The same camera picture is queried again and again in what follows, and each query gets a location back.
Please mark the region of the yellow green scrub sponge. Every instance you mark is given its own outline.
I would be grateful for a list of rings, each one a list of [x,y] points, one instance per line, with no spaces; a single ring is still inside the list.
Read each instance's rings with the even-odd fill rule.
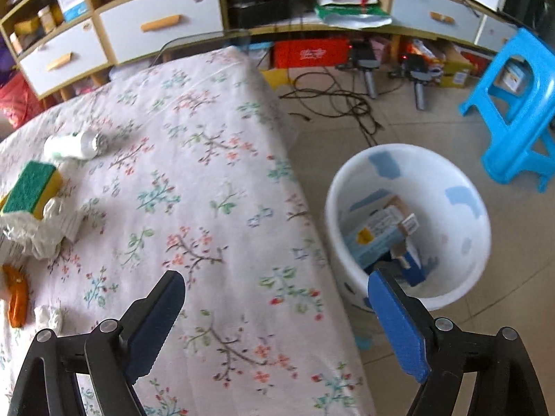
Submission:
[[[1,213],[25,212],[42,220],[47,203],[57,196],[63,177],[51,163],[30,161],[1,201]]]

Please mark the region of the blue plastic stool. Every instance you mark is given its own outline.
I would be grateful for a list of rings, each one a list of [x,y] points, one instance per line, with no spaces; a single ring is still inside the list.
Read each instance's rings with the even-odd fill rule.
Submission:
[[[496,85],[505,66],[521,58],[525,86],[520,93]],[[490,145],[481,157],[485,172],[507,184],[518,174],[538,176],[545,192],[554,178],[554,50],[526,28],[520,28],[498,51],[467,99],[461,115],[475,109],[490,132]]]

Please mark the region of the red box under cabinet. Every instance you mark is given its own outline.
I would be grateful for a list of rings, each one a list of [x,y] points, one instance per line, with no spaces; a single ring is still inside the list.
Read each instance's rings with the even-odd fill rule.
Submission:
[[[310,38],[278,41],[273,49],[276,69],[333,67],[344,64],[349,55],[348,38]]]

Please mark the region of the white tissue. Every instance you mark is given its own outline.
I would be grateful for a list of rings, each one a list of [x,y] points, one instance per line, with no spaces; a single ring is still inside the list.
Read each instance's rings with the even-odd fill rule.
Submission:
[[[62,241],[76,241],[84,217],[84,212],[54,197],[46,203],[41,219],[27,211],[2,212],[1,228],[9,240],[23,247],[24,255],[55,259]]]

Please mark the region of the right grey drawer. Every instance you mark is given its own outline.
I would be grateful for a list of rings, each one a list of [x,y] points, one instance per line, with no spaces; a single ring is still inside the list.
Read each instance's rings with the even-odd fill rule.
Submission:
[[[103,9],[100,20],[118,64],[224,29],[220,0],[127,0]]]

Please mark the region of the white yogurt bottle green label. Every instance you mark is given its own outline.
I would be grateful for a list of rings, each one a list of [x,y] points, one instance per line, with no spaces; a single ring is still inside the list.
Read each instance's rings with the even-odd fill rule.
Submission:
[[[103,154],[107,137],[94,130],[75,131],[50,136],[44,145],[44,155],[49,159],[76,159],[89,161]]]

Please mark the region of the grey drawer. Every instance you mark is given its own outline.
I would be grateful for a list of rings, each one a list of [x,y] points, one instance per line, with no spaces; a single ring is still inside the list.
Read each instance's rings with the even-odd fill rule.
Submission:
[[[100,20],[118,64],[224,29],[220,0],[127,0],[103,9]]]
[[[41,44],[20,64],[29,85],[41,96],[107,62],[93,21],[86,19]]]

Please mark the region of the wooden shelf cabinet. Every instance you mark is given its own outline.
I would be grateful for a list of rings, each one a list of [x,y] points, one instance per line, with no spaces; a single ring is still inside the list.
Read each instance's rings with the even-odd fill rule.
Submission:
[[[71,99],[74,86],[107,70],[228,28],[225,0],[1,0],[1,36],[39,99]]]

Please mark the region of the left grey drawer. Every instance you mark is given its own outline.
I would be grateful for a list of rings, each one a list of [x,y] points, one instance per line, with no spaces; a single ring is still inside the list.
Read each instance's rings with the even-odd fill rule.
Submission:
[[[20,64],[29,85],[41,96],[107,62],[93,21],[86,19],[41,44]]]

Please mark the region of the orange peel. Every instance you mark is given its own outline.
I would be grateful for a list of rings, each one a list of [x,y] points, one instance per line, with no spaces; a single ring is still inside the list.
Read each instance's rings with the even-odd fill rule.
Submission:
[[[3,265],[1,271],[1,299],[8,304],[8,322],[12,328],[22,328],[26,322],[29,303],[25,273],[10,265]]]

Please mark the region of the white trash bin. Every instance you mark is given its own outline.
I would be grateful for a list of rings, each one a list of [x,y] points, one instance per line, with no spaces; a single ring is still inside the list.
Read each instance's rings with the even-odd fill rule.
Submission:
[[[339,291],[364,311],[380,263],[436,311],[478,283],[491,251],[490,220],[473,183],[444,157],[407,144],[370,147],[338,170],[325,229]]]

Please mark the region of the floral tablecloth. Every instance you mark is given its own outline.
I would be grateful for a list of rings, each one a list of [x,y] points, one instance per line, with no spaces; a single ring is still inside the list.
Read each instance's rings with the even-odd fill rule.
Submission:
[[[67,162],[78,239],[26,266],[64,334],[119,318],[165,271],[185,304],[136,393],[148,415],[372,415],[341,298],[288,152],[296,129],[228,47],[140,71],[37,116],[1,144],[8,191],[48,137],[91,129]]]

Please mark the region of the blue milk carton large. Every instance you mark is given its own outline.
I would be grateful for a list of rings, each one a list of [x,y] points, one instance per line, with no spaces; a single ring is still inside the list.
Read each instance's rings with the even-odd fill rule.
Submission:
[[[417,286],[426,279],[414,235],[420,222],[407,203],[389,192],[377,192],[351,205],[341,220],[347,250],[366,274],[387,263],[397,280]]]

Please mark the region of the low tv cabinet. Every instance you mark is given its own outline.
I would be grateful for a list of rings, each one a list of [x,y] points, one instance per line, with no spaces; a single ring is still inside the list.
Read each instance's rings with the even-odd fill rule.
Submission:
[[[380,0],[392,23],[359,30],[381,35],[453,41],[471,48],[498,52],[513,38],[518,27],[497,13],[468,0]],[[254,36],[275,33],[349,31],[354,29],[326,25],[305,6],[292,9],[294,17],[247,29]]]

